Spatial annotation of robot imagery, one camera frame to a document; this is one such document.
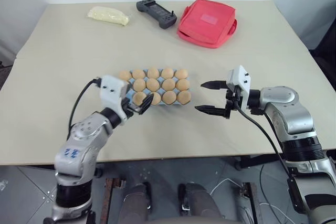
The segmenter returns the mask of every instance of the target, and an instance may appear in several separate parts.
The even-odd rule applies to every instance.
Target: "egg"
[[[165,91],[170,91],[175,89],[175,81],[173,79],[166,79],[163,83],[162,83],[162,88]]]
[[[162,101],[165,103],[165,104],[172,104],[173,102],[176,101],[176,94],[174,91],[167,91],[163,94],[162,96]]]
[[[161,76],[163,79],[173,78],[174,70],[172,68],[165,68],[162,70]]]
[[[147,71],[147,77],[157,79],[160,76],[159,70],[157,68],[149,68]]]
[[[144,92],[137,92],[133,96],[133,103],[139,106],[145,98],[146,94]]]
[[[124,81],[128,81],[129,79],[132,78],[131,73],[128,70],[122,70],[119,73],[119,79],[124,80]]]
[[[143,79],[136,79],[133,82],[133,89],[136,92],[142,91],[146,88],[146,82]]]
[[[176,71],[175,77],[179,80],[185,79],[188,77],[188,71],[186,69],[179,69],[178,71]]]
[[[146,82],[146,85],[147,85],[147,88],[152,92],[155,92],[160,88],[159,82],[153,78],[149,78]]]
[[[133,76],[133,78],[135,78],[135,79],[143,79],[143,78],[146,77],[145,72],[144,72],[142,69],[135,69],[135,70],[132,72],[132,76]]]
[[[153,92],[152,94],[154,94],[152,105],[157,105],[159,102],[161,102],[161,96],[156,92]]]
[[[187,90],[190,87],[190,83],[188,80],[182,79],[177,82],[176,87],[180,91]]]
[[[180,102],[180,104],[182,104],[182,105],[185,105],[185,104],[189,103],[190,100],[191,100],[191,94],[190,94],[190,92],[189,92],[189,91],[186,91],[186,90],[181,91],[181,92],[178,93],[178,95],[177,95],[177,100],[178,100],[178,102]]]

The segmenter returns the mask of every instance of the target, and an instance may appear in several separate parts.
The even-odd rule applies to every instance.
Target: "egg carton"
[[[164,80],[165,80],[163,77],[161,77],[161,72],[162,72],[162,70],[163,70],[163,68],[158,68],[158,71],[159,71],[159,75],[160,75],[160,76],[157,78],[157,81],[158,81],[159,84],[160,84],[160,88],[156,91],[156,92],[161,96],[161,99],[162,99],[163,94],[164,94],[165,92],[167,92],[166,90],[164,90],[164,89],[162,88],[162,83],[163,83]],[[173,76],[172,79],[175,81],[175,85],[176,85],[176,83],[179,81],[179,79],[175,77],[175,72],[177,71],[177,69],[173,69],[173,70],[174,70],[174,76]],[[146,74],[146,77],[143,78],[143,80],[144,80],[145,82],[147,82],[147,80],[149,79],[149,78],[147,77],[148,69],[143,69],[143,71],[144,71],[145,74]],[[133,83],[134,83],[135,79],[134,79],[134,78],[131,78],[131,79],[129,79],[128,81],[132,84],[132,88],[127,92],[126,97],[127,97],[128,99],[130,99],[130,101],[132,102],[132,101],[133,101],[133,96],[134,96],[134,94],[136,93],[136,91],[133,89]],[[176,87],[175,87],[175,89],[173,89],[172,91],[175,92],[176,96],[180,93],[180,90],[177,89]],[[152,91],[150,91],[147,87],[146,87],[142,92],[144,92],[146,95],[149,95],[150,93],[152,93]],[[178,100],[175,100],[175,102],[173,102],[172,104],[166,104],[166,103],[164,103],[164,102],[161,100],[157,105],[153,105],[153,106],[158,106],[158,105],[166,105],[166,106],[167,106],[167,105],[168,105],[168,106],[170,106],[170,105],[182,105],[182,106],[183,106],[183,104],[181,104],[180,102],[178,102]]]

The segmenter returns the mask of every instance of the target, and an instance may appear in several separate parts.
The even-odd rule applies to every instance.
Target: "black game controller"
[[[177,16],[174,11],[169,12],[161,5],[157,4],[155,0],[142,0],[136,3],[136,8],[140,12],[147,12],[159,22],[162,29],[166,29],[175,24]]]

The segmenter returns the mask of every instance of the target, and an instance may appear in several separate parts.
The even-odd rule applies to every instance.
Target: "red bag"
[[[218,48],[237,28],[235,9],[215,1],[196,0],[184,10],[177,34],[202,47]]]

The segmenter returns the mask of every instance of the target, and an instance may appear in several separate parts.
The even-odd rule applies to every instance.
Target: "white table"
[[[238,112],[225,120],[194,109],[202,104],[224,107],[224,91],[201,89],[200,84],[225,80],[237,65],[249,71],[253,89],[294,88],[314,118],[322,147],[336,148],[336,94],[274,3],[225,3],[236,8],[238,27],[218,49],[179,39],[177,24],[162,30],[135,3],[49,5],[0,92],[0,164],[53,163],[84,85],[97,76],[150,66],[188,69],[191,103],[157,106],[134,116],[115,130],[99,161],[272,153],[260,130]],[[190,3],[161,4],[180,17]],[[130,15],[129,24],[86,18],[96,5]],[[90,88],[74,122],[101,109],[98,89]],[[271,133],[264,117],[253,117]]]

